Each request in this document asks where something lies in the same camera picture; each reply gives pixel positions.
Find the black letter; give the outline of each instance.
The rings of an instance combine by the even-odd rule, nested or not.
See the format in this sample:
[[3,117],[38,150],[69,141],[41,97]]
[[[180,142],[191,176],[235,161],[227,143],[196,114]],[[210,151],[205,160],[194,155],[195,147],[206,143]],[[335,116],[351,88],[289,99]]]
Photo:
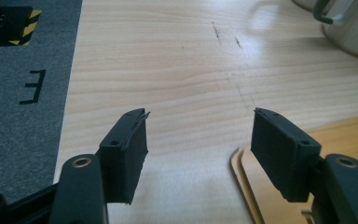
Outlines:
[[46,69],[39,71],[30,71],[30,74],[39,74],[39,81],[37,83],[25,83],[25,88],[36,88],[34,91],[34,99],[27,101],[20,101],[21,105],[35,104],[39,100],[39,94],[42,90],[43,79],[45,78]]

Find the mug handle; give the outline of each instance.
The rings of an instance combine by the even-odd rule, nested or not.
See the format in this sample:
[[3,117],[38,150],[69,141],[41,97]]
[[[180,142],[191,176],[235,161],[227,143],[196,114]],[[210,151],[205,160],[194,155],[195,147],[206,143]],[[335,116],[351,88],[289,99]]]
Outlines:
[[324,8],[327,7],[327,4],[330,2],[330,0],[318,0],[315,4],[315,7],[313,7],[312,15],[313,18],[317,21],[321,21],[326,24],[333,24],[333,19],[325,17],[323,15]]

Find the light wood surface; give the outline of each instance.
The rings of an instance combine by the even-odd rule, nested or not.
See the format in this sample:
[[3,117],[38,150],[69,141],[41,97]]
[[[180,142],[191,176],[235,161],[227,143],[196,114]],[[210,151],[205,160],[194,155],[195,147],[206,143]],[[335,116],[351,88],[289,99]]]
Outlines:
[[[358,118],[324,125],[307,133],[322,145],[322,157],[338,153],[358,160]],[[236,177],[255,223],[307,224],[301,212],[310,212],[312,195],[307,203],[288,203],[274,188],[249,147],[242,147],[233,155],[231,166],[238,174]]]
[[229,158],[254,108],[303,129],[358,117],[358,58],[289,0],[84,0],[56,180],[144,107],[147,155],[113,223],[250,223]]

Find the wooden board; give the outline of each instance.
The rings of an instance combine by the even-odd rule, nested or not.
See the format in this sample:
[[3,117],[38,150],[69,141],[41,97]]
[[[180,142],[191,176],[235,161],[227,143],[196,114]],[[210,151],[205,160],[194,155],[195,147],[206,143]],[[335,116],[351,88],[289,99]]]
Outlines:
[[[323,157],[339,153],[358,159],[358,118],[316,128],[308,134],[323,146]],[[238,158],[241,158],[241,165],[238,165]],[[288,203],[272,186],[249,147],[240,148],[233,155],[231,165],[235,174],[242,174],[236,175],[237,182],[249,183],[240,185],[240,189],[255,223],[307,223],[301,212],[310,213],[313,197],[310,195],[307,203]]]

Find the pencil mark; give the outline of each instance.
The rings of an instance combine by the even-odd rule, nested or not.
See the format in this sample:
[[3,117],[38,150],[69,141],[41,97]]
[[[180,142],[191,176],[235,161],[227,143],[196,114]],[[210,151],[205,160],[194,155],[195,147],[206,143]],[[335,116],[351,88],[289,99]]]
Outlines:
[[251,97],[251,100],[252,100],[253,106],[255,106],[255,99],[253,98],[252,94],[250,94],[249,96]]
[[222,42],[220,42],[220,37],[219,37],[219,31],[217,31],[216,27],[214,26],[214,22],[212,22],[212,27],[214,29],[214,33],[216,34],[216,38],[219,41],[220,46],[222,45]]
[[245,74],[243,72],[241,73],[231,73],[232,77],[245,77]]
[[237,41],[238,47],[240,47],[240,48],[242,49],[241,43],[240,43],[240,41],[237,39],[237,37],[235,37],[235,40]]
[[217,79],[217,77],[214,77],[214,85],[216,86],[216,88],[217,88],[218,90],[220,90],[219,80]]
[[242,103],[243,103],[243,107],[245,107],[245,109],[247,109],[245,98],[243,96],[241,88],[238,85],[237,85],[237,91],[240,94],[240,97],[241,97],[241,100],[242,100]]

